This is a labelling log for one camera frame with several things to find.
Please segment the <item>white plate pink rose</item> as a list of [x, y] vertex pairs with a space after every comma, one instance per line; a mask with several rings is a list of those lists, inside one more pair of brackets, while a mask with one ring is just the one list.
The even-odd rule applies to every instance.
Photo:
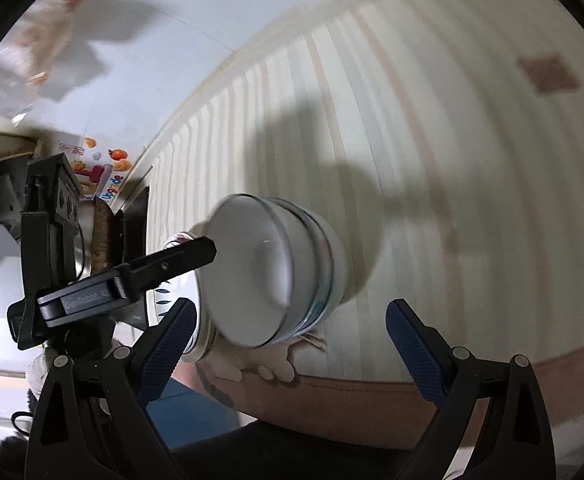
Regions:
[[188, 344], [185, 345], [181, 360], [186, 363], [199, 362], [211, 352], [217, 339], [217, 328], [211, 320], [203, 301], [200, 271], [193, 270], [169, 278], [153, 290], [156, 318], [161, 321], [178, 300], [189, 301], [193, 312]]

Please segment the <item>white bowl dark rim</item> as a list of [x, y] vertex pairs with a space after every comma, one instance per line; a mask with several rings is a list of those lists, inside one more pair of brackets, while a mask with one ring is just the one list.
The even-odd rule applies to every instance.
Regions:
[[202, 304], [231, 344], [258, 348], [293, 332], [303, 317], [284, 224], [259, 197], [233, 194], [206, 223], [214, 261], [199, 271]]

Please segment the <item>plain white bowl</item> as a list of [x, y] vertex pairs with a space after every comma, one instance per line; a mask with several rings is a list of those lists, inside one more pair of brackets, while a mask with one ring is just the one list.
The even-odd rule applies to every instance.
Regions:
[[290, 248], [292, 277], [289, 306], [271, 342], [282, 342], [312, 330], [327, 305], [331, 258], [327, 240], [313, 214], [280, 197], [265, 202], [283, 226]]

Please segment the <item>white bowl blue pattern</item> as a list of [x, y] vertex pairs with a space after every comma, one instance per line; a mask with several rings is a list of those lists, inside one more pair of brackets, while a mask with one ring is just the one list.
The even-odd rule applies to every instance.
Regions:
[[320, 322], [325, 322], [334, 310], [344, 301], [345, 292], [348, 287], [349, 278], [349, 260], [345, 247], [341, 239], [329, 222], [321, 217], [320, 214], [314, 214], [313, 218], [321, 227], [321, 230], [328, 243], [331, 258], [331, 288]]

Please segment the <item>black stove top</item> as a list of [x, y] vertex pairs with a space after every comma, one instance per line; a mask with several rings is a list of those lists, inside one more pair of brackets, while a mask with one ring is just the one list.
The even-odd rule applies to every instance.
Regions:
[[[150, 188], [146, 186], [116, 214], [116, 219], [121, 227], [118, 240], [120, 241], [123, 262], [139, 259], [146, 254], [149, 195]], [[141, 292], [139, 300], [133, 306], [123, 309], [121, 321], [137, 330], [146, 330], [149, 327], [147, 300], [144, 292]]]

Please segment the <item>metal wok pan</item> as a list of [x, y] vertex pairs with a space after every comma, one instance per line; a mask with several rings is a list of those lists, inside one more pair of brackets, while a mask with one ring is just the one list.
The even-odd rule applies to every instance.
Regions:
[[74, 238], [77, 278], [90, 278], [122, 262], [121, 223], [101, 198], [78, 206], [78, 234]]

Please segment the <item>calico cat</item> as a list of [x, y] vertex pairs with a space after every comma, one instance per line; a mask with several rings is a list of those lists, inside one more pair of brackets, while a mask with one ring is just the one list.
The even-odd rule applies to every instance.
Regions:
[[289, 354], [299, 344], [309, 344], [320, 351], [327, 350], [325, 340], [314, 332], [255, 349], [237, 347], [218, 337], [202, 362], [211, 369], [211, 374], [216, 378], [230, 382], [242, 382], [244, 372], [255, 372], [266, 382], [277, 380], [289, 384], [296, 376]]

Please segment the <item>beige striped counter mat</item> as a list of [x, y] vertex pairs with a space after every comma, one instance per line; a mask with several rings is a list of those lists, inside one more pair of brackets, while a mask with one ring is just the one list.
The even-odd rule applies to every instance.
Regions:
[[[555, 52], [581, 86], [539, 96], [517, 60]], [[584, 347], [584, 31], [556, 0], [352, 6], [178, 122], [149, 182], [150, 250], [232, 193], [330, 222], [349, 292], [303, 375], [406, 380], [398, 297], [483, 358]]]

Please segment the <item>brown label on mat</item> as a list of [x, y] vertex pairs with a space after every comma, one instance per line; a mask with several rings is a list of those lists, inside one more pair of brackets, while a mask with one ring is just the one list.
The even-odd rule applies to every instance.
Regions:
[[557, 52], [541, 56], [521, 56], [517, 65], [539, 96], [562, 91], [576, 91], [581, 80]]

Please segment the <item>colourful fruit wall sticker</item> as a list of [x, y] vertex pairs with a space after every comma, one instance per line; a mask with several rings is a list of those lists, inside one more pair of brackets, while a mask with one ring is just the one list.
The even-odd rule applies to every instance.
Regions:
[[134, 166], [126, 150], [106, 148], [88, 136], [82, 144], [63, 144], [60, 148], [68, 156], [84, 200], [114, 200]]

